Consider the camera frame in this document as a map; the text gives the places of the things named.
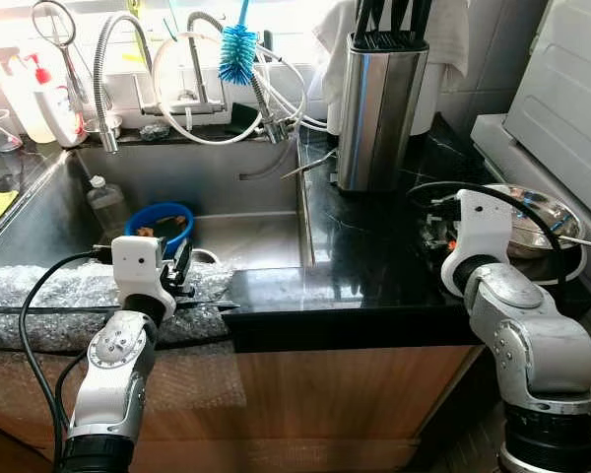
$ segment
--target stainless steel sink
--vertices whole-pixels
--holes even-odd
[[[121,186],[130,208],[176,201],[195,215],[193,243],[236,269],[310,263],[305,201],[297,178],[295,141],[121,146],[76,152],[86,174]]]

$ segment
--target faucet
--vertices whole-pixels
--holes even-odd
[[[151,54],[149,53],[149,47],[147,46],[147,38],[145,31],[143,30],[140,22],[136,17],[126,12],[119,12],[111,15],[105,21],[102,26],[100,35],[98,36],[97,52],[95,53],[95,67],[93,73],[93,83],[95,89],[95,106],[97,108],[98,116],[98,129],[100,132],[100,140],[104,149],[108,153],[116,153],[118,151],[118,143],[116,143],[116,137],[112,130],[107,126],[105,117],[105,91],[102,85],[102,66],[105,60],[105,51],[107,50],[107,43],[109,42],[109,36],[111,35],[114,27],[121,21],[127,21],[131,23],[136,30],[136,37],[140,39],[139,46],[143,52],[149,75],[152,72],[152,60]]]
[[[219,33],[222,33],[224,27],[219,21],[208,15],[204,12],[193,12],[188,15],[188,20],[186,21],[186,29],[190,32],[193,31],[193,25],[197,20],[204,20],[208,22],[215,30]],[[208,101],[208,94],[206,93],[206,84],[204,84],[204,78],[201,73],[201,68],[199,67],[199,54],[197,52],[197,45],[195,44],[195,38],[190,37],[188,39],[188,45],[190,46],[190,56],[193,61],[193,69],[195,70],[195,81],[197,83],[197,95],[199,96],[199,102],[206,103]],[[262,116],[262,123],[265,129],[265,134],[269,138],[269,141],[272,144],[280,143],[281,141],[286,140],[289,137],[289,132],[287,127],[283,121],[277,121],[274,114],[269,110],[267,106],[267,102],[263,97],[263,91],[260,88],[260,84],[255,76],[252,75],[252,89],[254,90],[254,95],[256,96],[256,100],[258,101],[258,109]]]

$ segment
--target white towel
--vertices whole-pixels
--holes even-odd
[[[355,0],[341,0],[313,29],[313,33],[330,53],[328,68],[322,81],[324,100],[329,107],[336,107],[342,99],[346,73],[346,37],[355,30]],[[390,29],[391,2],[386,2],[380,29]],[[409,28],[412,2],[403,20],[403,29]],[[468,69],[469,20],[467,0],[433,0],[427,22],[425,38],[429,43],[427,63],[446,66],[446,87],[454,88]],[[338,128],[330,123],[330,128]]]

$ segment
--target white tile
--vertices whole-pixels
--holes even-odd
[[[475,91],[482,77],[486,56],[505,0],[477,0],[469,8],[469,72],[458,91]]]
[[[516,90],[497,92],[475,92],[466,115],[466,120],[460,131],[460,136],[469,139],[477,115],[506,113],[514,99]]]
[[[479,90],[516,89],[547,0],[504,0]]]
[[[440,94],[437,109],[442,113],[446,122],[451,125],[451,128],[457,133],[460,133],[465,129],[467,112],[472,98],[472,92]]]

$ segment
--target cup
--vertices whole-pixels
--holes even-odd
[[[0,152],[7,153],[22,146],[22,140],[9,118],[9,110],[0,109]]]

